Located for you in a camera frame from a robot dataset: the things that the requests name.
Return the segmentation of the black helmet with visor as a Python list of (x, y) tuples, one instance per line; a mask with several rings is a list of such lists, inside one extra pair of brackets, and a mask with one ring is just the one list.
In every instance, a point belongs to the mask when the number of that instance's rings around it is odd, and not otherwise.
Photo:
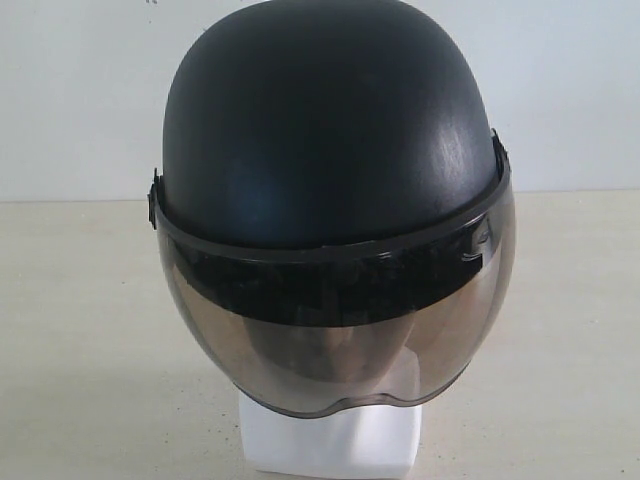
[(148, 200), (196, 341), (297, 418), (441, 394), (514, 260), (511, 168), (475, 78), (401, 1), (265, 1), (206, 29)]

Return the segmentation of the white mannequin head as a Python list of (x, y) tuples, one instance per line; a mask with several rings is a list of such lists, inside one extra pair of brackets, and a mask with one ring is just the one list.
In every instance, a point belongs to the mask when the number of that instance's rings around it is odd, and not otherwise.
[(317, 419), (278, 414), (241, 393), (244, 458), (254, 469), (326, 479), (402, 479), (413, 468), (422, 408), (374, 405)]

